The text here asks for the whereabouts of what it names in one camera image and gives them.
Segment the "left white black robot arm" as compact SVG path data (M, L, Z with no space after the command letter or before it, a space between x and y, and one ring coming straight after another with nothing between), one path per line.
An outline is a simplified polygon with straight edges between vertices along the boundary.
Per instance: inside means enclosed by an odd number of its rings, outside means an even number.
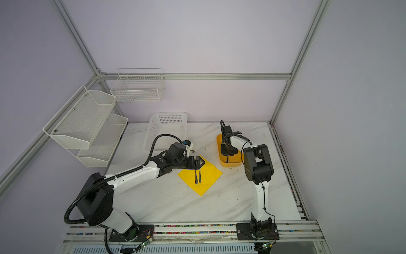
M127 212L116 208L114 200L125 191L169 174L173 169L199 171L205 161L201 156L190 155L190 146L189 141L175 142L167 151L149 158L145 165L114 175L91 175L75 205L84 222L90 226L102 225L123 235L138 232L138 224Z

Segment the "metal spoon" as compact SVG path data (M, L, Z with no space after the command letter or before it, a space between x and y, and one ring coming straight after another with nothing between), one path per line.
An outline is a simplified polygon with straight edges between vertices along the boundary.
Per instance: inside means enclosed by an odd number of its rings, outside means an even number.
M198 176L197 176L197 170L195 170L195 184L197 185L199 183Z

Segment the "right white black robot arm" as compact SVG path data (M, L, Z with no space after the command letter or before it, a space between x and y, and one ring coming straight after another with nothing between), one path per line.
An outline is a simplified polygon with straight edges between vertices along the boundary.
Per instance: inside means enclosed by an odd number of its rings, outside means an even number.
M274 168L267 145L255 144L240 131L233 131L223 120L220 122L222 139L220 153L230 157L240 154L244 172L248 181L252 182L256 195L256 210L251 213L250 238L257 240L259 232L263 230L274 231L274 215L266 210L268 204L267 194L269 182L274 174Z

